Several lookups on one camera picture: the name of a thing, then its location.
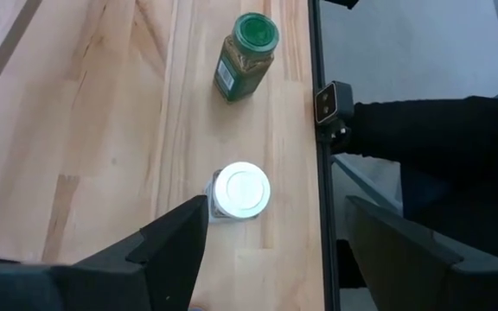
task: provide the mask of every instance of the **gray floor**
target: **gray floor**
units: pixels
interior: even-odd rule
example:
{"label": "gray floor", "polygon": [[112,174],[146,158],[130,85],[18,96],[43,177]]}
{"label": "gray floor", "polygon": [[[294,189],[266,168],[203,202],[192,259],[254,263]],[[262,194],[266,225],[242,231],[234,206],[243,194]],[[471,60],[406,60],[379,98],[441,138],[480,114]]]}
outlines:
{"label": "gray floor", "polygon": [[[360,0],[353,10],[322,2],[326,80],[352,85],[363,103],[498,93],[498,0]],[[396,196],[399,165],[347,157]],[[336,230],[346,195],[364,193],[333,168]],[[374,310],[365,289],[342,291],[342,309]]]}

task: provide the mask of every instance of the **jar label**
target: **jar label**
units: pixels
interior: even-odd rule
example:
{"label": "jar label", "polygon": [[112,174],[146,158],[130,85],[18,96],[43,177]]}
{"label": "jar label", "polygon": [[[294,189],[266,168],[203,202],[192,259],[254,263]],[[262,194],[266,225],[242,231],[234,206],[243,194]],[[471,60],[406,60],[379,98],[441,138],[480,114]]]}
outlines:
{"label": "jar label", "polygon": [[233,76],[228,70],[227,66],[224,64],[224,61],[222,59],[219,60],[218,62],[218,75],[220,79],[222,80],[222,83],[224,86],[227,88],[227,91],[232,90],[233,86]]}

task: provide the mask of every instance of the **black metal frame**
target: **black metal frame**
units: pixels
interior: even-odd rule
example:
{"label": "black metal frame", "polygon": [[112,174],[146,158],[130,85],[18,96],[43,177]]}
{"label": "black metal frame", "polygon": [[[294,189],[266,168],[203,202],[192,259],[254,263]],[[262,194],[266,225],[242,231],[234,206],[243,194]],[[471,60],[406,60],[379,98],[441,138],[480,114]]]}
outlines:
{"label": "black metal frame", "polygon": [[[320,24],[320,0],[309,0],[310,55],[313,93],[325,87]],[[331,134],[316,128],[316,159],[318,164],[318,194],[320,199],[320,229],[322,237],[322,269],[325,310],[341,309],[335,251],[335,215],[331,173]]]}

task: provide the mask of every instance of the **spice jar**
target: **spice jar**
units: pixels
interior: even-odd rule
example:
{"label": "spice jar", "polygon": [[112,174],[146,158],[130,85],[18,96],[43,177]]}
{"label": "spice jar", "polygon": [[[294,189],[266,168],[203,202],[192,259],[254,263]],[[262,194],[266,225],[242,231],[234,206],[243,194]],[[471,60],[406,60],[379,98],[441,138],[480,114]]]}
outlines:
{"label": "spice jar", "polygon": [[236,162],[214,172],[205,188],[211,223],[255,219],[270,199],[270,182],[258,166]]}
{"label": "spice jar", "polygon": [[228,102],[255,92],[274,60],[278,41],[278,28],[270,18],[247,13],[237,19],[214,73],[214,83]]}

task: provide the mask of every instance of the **white lid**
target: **white lid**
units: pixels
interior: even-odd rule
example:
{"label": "white lid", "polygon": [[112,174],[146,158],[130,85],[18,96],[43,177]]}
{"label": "white lid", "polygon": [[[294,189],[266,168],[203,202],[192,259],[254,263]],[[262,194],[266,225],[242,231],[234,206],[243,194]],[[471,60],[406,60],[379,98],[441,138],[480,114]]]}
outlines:
{"label": "white lid", "polygon": [[220,171],[213,196],[221,212],[232,218],[247,219],[265,209],[270,199],[270,182],[258,166],[236,162]]}

